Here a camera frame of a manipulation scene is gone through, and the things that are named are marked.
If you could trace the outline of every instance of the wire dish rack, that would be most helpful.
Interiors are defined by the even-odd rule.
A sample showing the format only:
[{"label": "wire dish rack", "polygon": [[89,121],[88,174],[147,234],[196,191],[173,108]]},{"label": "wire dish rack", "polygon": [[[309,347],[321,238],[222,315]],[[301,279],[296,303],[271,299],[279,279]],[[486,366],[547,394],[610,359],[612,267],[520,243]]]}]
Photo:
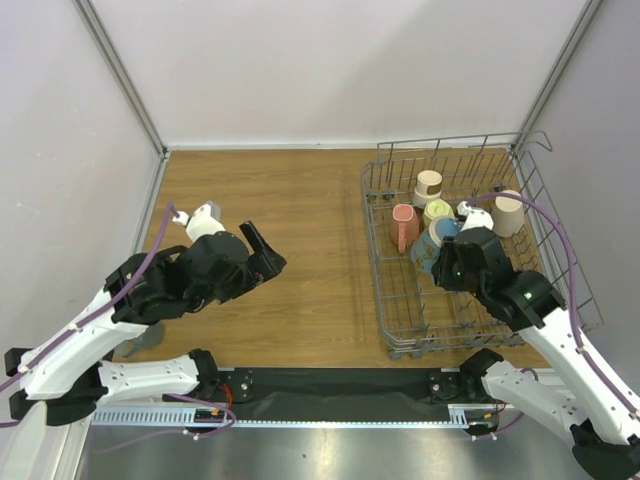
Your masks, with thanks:
[{"label": "wire dish rack", "polygon": [[[459,202],[504,189],[516,190],[557,218],[553,202],[533,158],[551,151],[544,132],[515,132],[380,143],[377,160],[361,172],[369,258],[376,312],[391,358],[457,348],[522,345],[518,334],[489,316],[468,293],[445,292],[414,268],[408,253],[391,242],[393,207],[412,203],[422,170],[442,174],[442,199]],[[491,202],[480,204],[487,211]],[[568,263],[553,228],[525,206],[525,225],[503,247],[516,270],[537,270],[568,297]],[[577,264],[578,312],[585,330],[602,324],[591,290]]]}]

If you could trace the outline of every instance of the mug handle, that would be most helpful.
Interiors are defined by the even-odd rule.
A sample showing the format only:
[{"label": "mug handle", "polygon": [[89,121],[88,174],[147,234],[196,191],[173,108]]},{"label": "mug handle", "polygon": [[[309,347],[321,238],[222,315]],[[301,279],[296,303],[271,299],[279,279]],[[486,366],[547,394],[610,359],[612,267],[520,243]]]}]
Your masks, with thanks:
[{"label": "mug handle", "polygon": [[406,237],[407,224],[401,223],[398,225],[398,251],[404,253],[407,249],[407,237]]}]

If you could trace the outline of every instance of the white panel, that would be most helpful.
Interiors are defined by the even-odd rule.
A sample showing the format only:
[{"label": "white panel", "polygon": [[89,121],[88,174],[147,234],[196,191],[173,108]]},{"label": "white panel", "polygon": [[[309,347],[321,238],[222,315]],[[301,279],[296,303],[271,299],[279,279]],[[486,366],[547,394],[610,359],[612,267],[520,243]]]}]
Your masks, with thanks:
[{"label": "white panel", "polygon": [[604,326],[593,343],[640,389],[640,3],[604,2],[536,128],[534,152]]},{"label": "white panel", "polygon": [[169,145],[517,130],[584,0],[95,0]]},{"label": "white panel", "polygon": [[45,341],[127,258],[158,159],[71,1],[3,1],[0,45],[4,354]]}]

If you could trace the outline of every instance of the reflective metal surface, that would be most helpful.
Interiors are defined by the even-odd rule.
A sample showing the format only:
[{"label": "reflective metal surface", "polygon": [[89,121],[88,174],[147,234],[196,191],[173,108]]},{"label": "reflective metal surface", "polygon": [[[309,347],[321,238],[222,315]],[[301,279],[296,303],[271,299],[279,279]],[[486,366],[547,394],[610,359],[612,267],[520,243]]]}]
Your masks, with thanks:
[{"label": "reflective metal surface", "polygon": [[92,427],[77,480],[588,478],[571,450],[524,419],[497,441],[458,430],[232,429],[194,442],[174,434],[87,454],[157,429]]}]

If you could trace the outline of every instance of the wooden table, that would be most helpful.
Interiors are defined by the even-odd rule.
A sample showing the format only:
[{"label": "wooden table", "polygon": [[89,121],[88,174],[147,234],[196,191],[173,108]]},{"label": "wooden table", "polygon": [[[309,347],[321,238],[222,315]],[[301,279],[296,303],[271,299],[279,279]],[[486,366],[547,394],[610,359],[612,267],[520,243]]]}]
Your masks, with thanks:
[{"label": "wooden table", "polygon": [[[373,150],[174,152],[146,241],[164,207],[222,206],[225,227],[252,220],[283,255],[283,273],[255,291],[166,322],[163,343],[138,361],[210,350],[220,366],[455,367],[471,350],[391,360],[381,343],[360,201],[361,168]],[[171,226],[163,247],[189,245]],[[518,366],[547,366],[529,346],[497,351]]]}]

